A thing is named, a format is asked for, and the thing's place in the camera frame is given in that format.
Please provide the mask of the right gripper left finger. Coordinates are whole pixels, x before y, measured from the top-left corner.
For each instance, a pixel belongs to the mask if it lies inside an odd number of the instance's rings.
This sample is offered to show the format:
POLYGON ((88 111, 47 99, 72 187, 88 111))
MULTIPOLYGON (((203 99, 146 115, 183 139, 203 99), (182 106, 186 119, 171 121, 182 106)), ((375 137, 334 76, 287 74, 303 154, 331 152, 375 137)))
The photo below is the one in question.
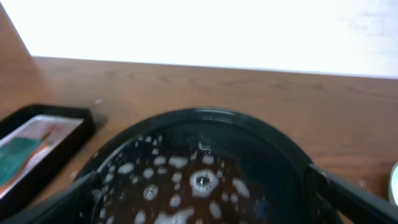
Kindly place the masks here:
POLYGON ((2 224, 94 223, 104 197, 104 183, 97 171, 76 180, 69 187, 19 212, 2 224))

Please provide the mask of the green yellow sponge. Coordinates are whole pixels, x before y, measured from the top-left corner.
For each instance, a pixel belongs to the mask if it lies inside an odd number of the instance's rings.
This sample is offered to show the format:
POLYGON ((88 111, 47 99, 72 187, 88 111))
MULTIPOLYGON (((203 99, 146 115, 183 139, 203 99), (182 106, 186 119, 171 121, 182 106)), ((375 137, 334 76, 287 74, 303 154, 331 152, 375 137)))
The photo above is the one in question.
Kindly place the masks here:
POLYGON ((1 146, 1 185, 14 178, 25 160, 41 143, 38 139, 16 137, 1 146))

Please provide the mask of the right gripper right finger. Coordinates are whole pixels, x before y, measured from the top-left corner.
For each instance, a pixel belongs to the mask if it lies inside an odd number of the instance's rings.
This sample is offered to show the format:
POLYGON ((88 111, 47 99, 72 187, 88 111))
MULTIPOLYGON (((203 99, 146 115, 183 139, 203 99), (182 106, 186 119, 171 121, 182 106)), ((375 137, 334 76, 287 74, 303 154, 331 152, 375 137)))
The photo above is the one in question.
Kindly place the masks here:
POLYGON ((396 206, 315 164, 306 168, 306 195, 317 223, 341 223, 337 212, 353 223, 397 223, 396 206))

